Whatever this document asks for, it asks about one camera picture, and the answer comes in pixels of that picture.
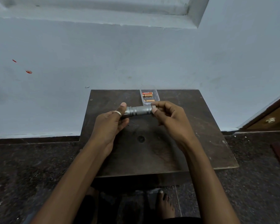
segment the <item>left hand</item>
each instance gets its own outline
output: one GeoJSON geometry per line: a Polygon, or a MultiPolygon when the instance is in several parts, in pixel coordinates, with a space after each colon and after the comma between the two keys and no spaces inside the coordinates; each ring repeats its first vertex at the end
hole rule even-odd
{"type": "MultiPolygon", "coordinates": [[[[127,104],[122,102],[116,111],[121,115],[125,113],[127,104]]],[[[94,123],[90,141],[95,141],[100,147],[105,148],[104,153],[108,156],[113,149],[115,136],[129,124],[129,118],[120,119],[120,115],[114,111],[103,113],[97,116],[94,123]]]]}

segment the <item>wall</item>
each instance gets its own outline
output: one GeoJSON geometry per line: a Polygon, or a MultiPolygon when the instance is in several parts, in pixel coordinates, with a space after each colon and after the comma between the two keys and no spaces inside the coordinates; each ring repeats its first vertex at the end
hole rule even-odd
{"type": "Polygon", "coordinates": [[[0,18],[0,138],[79,135],[91,89],[147,84],[242,126],[280,96],[280,0],[210,0],[190,30],[0,18]]]}

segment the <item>silver flashlight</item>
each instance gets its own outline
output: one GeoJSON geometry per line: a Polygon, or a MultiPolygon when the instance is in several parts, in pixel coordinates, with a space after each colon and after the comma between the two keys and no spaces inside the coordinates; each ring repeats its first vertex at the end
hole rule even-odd
{"type": "Polygon", "coordinates": [[[138,107],[127,107],[127,110],[123,114],[122,118],[128,118],[132,116],[142,116],[142,115],[149,115],[151,114],[151,110],[155,105],[145,105],[145,106],[138,106],[138,107]]]}

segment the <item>transparent plastic box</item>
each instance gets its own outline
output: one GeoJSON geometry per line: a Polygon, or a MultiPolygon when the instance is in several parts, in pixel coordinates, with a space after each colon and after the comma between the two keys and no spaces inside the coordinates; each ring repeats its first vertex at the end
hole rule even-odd
{"type": "Polygon", "coordinates": [[[153,101],[145,101],[145,100],[155,100],[155,101],[160,100],[157,90],[140,90],[140,95],[141,95],[143,105],[151,105],[151,103],[153,102],[153,101]],[[142,93],[149,93],[149,92],[153,93],[152,97],[143,97],[142,93]]]}

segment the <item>silver ring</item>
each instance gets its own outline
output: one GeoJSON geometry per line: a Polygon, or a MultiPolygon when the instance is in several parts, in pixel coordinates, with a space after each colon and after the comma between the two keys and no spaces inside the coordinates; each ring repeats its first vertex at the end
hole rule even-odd
{"type": "MultiPolygon", "coordinates": [[[[121,113],[120,113],[119,111],[114,111],[114,112],[117,112],[117,113],[120,115],[120,117],[121,117],[121,113]]],[[[114,113],[114,112],[113,112],[113,113],[114,113]]]]}

